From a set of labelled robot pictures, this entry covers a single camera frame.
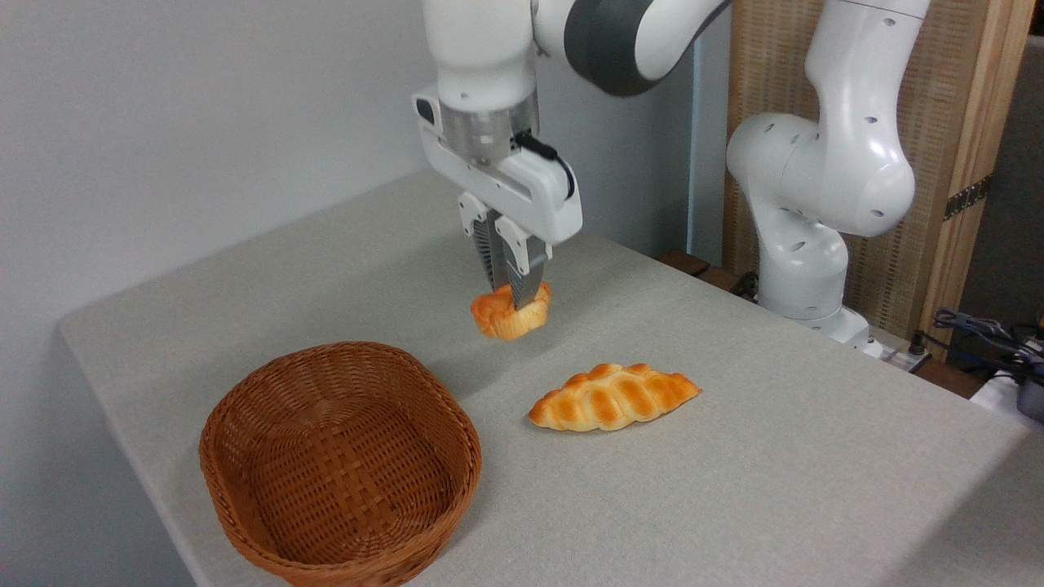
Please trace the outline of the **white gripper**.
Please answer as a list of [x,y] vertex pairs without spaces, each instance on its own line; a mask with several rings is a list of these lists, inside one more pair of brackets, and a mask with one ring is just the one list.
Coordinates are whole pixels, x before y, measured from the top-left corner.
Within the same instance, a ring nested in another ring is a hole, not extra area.
[[522,311],[536,300],[549,245],[582,229],[582,201],[571,167],[536,139],[536,83],[493,96],[496,103],[475,110],[445,103],[436,86],[426,86],[413,93],[413,107],[433,170],[466,191],[458,198],[462,230],[489,287],[508,283]]

